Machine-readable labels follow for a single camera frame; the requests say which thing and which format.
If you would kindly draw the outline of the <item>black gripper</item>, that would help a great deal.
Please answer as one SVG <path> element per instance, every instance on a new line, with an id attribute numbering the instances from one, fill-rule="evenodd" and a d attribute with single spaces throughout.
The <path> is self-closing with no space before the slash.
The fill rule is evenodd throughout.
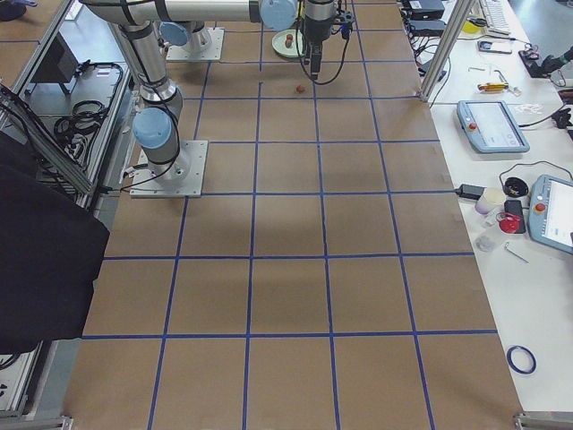
<path id="1" fill-rule="evenodd" d="M 310 76 L 317 80 L 321 71 L 322 42 L 327 40 L 337 15 L 333 0 L 308 0 L 304 2 L 304 35 L 310 42 Z"/>

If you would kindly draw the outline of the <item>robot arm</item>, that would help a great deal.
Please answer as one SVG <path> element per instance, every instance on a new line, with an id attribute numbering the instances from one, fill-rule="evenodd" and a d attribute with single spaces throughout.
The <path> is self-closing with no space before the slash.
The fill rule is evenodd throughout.
<path id="1" fill-rule="evenodd" d="M 126 38 L 124 51 L 132 71 L 147 85 L 167 77 L 165 59 L 147 28 L 153 22 L 261 22 L 282 31 L 296 23 L 303 29 L 309 79 L 319 78 L 322 44 L 341 13 L 335 1 L 85 1 L 99 18 Z"/>
<path id="2" fill-rule="evenodd" d="M 148 21 L 136 26 L 112 23 L 110 29 L 138 86 L 133 135 L 147 157 L 150 174 L 163 183 L 182 179 L 189 171 L 178 129 L 183 94 L 168 76 L 155 27 Z"/>

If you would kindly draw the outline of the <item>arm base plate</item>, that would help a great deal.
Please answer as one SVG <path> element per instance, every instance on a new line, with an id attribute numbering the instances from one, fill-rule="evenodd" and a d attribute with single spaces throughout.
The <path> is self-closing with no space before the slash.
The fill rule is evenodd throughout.
<path id="1" fill-rule="evenodd" d="M 169 163 L 150 164 L 141 150 L 138 163 L 146 167 L 134 172 L 135 186 L 128 189 L 129 194 L 133 198 L 200 197 L 208 147 L 207 141 L 181 141 L 178 158 L 171 168 Z"/>
<path id="2" fill-rule="evenodd" d="M 184 29 L 179 35 L 164 35 L 168 44 L 168 62 L 208 62 L 218 61 L 222 55 L 225 30 L 220 27 L 189 32 Z"/>

